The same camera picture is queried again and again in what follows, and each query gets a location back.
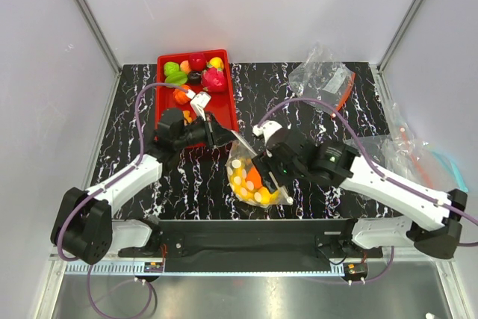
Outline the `yellow toy banana bunch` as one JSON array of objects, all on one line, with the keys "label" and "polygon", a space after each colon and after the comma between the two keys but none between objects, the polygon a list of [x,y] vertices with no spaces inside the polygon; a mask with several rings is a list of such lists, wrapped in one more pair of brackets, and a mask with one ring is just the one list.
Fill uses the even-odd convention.
[{"label": "yellow toy banana bunch", "polygon": [[246,179],[247,172],[244,163],[235,159],[231,163],[231,169],[230,185],[236,197],[246,202],[253,201],[255,188],[254,184]]}]

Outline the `orange toy orange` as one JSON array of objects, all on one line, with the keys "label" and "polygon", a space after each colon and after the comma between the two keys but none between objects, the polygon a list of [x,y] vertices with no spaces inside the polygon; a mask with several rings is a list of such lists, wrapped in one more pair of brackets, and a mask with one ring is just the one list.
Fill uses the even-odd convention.
[{"label": "orange toy orange", "polygon": [[262,187],[262,180],[255,167],[251,167],[246,175],[246,185],[250,190],[258,190]]}]

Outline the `polka dot zip bag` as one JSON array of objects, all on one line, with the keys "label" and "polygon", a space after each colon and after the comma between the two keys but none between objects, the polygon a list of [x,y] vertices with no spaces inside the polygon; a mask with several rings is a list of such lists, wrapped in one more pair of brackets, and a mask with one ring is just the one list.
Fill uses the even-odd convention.
[{"label": "polka dot zip bag", "polygon": [[284,187],[272,193],[262,184],[259,172],[252,162],[257,153],[239,133],[233,131],[232,134],[235,138],[226,162],[226,172],[229,186],[236,198],[262,208],[292,205],[293,199]]}]

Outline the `yellow toy mango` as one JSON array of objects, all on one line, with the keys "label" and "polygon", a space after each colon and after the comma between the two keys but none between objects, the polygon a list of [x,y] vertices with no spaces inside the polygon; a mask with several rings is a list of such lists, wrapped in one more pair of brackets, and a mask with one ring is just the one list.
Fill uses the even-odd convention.
[{"label": "yellow toy mango", "polygon": [[262,187],[254,193],[254,200],[262,206],[274,205],[276,203],[278,193],[278,191],[270,193],[266,187]]}]

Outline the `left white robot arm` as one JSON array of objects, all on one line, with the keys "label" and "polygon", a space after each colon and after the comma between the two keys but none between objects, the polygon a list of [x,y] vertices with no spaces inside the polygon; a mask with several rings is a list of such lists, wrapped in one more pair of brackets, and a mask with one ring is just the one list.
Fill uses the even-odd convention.
[{"label": "left white robot arm", "polygon": [[58,255],[87,264],[125,249],[155,255],[161,248],[155,224],[115,221],[113,216],[142,189],[176,168],[183,149],[201,144],[215,149],[235,138],[235,132],[222,127],[211,113],[187,124],[178,108],[165,110],[151,139],[128,166],[91,188],[70,188],[63,195],[51,233]]}]

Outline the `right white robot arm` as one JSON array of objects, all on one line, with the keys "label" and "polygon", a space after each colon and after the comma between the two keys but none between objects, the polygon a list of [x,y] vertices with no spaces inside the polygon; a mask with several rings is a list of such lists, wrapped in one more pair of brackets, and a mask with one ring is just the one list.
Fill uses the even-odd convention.
[{"label": "right white robot arm", "polygon": [[399,217],[348,220],[339,238],[343,254],[414,247],[433,258],[453,258],[468,199],[464,191],[424,187],[386,170],[352,146],[333,140],[317,145],[274,121],[255,126],[253,134],[264,140],[264,151],[252,162],[269,191],[302,179],[352,191],[399,211]]}]

